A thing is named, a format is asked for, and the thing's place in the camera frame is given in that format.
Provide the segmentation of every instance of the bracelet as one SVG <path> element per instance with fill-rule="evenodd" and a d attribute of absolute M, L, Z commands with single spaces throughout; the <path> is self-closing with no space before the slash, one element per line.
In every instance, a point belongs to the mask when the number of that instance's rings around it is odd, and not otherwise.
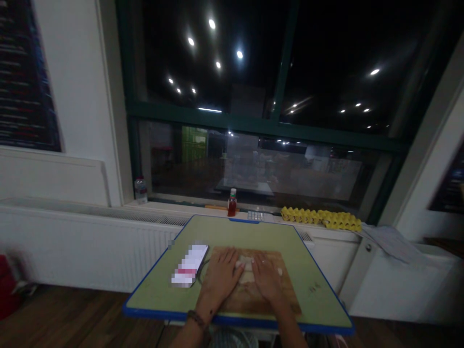
<path fill-rule="evenodd" d="M 202 330 L 207 329 L 202 317 L 200 317 L 198 313 L 194 310 L 190 310 L 187 312 L 187 318 L 192 318 Z"/>

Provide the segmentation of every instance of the table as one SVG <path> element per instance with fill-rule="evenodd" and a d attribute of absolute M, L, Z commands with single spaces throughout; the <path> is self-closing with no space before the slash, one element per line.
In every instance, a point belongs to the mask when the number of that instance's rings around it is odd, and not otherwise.
<path fill-rule="evenodd" d="M 243 192 L 251 192 L 264 196 L 274 196 L 269 185 L 265 182 L 256 182 L 255 185 L 240 180 L 225 180 L 222 178 L 216 185 L 215 189 L 218 191 L 230 191 L 231 188 L 236 188 Z"/>
<path fill-rule="evenodd" d="M 290 225 L 194 215 L 158 259 L 123 306 L 128 316 L 185 321 L 195 307 L 201 284 L 173 288 L 171 274 L 195 241 L 209 245 L 205 260 L 215 246 L 280 251 L 291 278 L 302 315 L 297 318 L 304 332 L 351 335 L 354 326 L 330 284 Z M 214 324 L 277 329 L 274 316 L 218 313 Z"/>

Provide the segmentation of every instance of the hand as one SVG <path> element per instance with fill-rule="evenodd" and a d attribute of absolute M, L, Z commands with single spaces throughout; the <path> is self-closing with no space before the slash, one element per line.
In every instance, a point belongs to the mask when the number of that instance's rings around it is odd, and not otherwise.
<path fill-rule="evenodd" d="M 252 262 L 255 283 L 261 295 L 269 302 L 282 298 L 280 276 L 272 261 L 264 255 L 255 255 Z"/>
<path fill-rule="evenodd" d="M 245 268 L 243 264 L 234 273 L 237 260 L 238 253 L 235 248 L 227 248 L 211 258 L 208 266 L 210 277 L 207 282 L 203 282 L 197 306 L 203 307 L 203 304 L 208 302 L 207 307 L 214 312 L 210 314 L 214 315 L 217 312 L 237 285 Z"/>

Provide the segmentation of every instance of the window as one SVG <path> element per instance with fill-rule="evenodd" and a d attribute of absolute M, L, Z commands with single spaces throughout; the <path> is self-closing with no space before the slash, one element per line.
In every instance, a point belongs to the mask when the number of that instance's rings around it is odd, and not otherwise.
<path fill-rule="evenodd" d="M 376 223 L 459 39 L 460 1 L 118 0 L 149 198 Z"/>
<path fill-rule="evenodd" d="M 288 10 L 280 0 L 134 3 L 139 100 L 268 118 Z"/>
<path fill-rule="evenodd" d="M 297 206 L 366 219 L 391 161 L 376 151 L 180 124 L 140 121 L 139 132 L 155 199 L 224 204 L 236 188 L 249 209 Z"/>
<path fill-rule="evenodd" d="M 451 3 L 301 1 L 280 121 L 399 136 Z"/>

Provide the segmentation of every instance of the forearm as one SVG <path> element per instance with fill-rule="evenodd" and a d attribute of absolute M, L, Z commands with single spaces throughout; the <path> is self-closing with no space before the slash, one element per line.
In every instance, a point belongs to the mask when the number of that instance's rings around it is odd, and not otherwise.
<path fill-rule="evenodd" d="M 307 347 L 287 299 L 281 296 L 278 300 L 271 301 L 271 307 L 277 319 L 282 346 Z"/>
<path fill-rule="evenodd" d="M 195 312 L 204 322 L 204 328 L 207 328 L 218 310 L 218 301 L 212 300 L 208 294 L 200 295 Z M 184 327 L 177 334 L 175 340 L 171 343 L 171 347 L 199 347 L 203 341 L 203 328 L 192 318 L 188 318 Z"/>

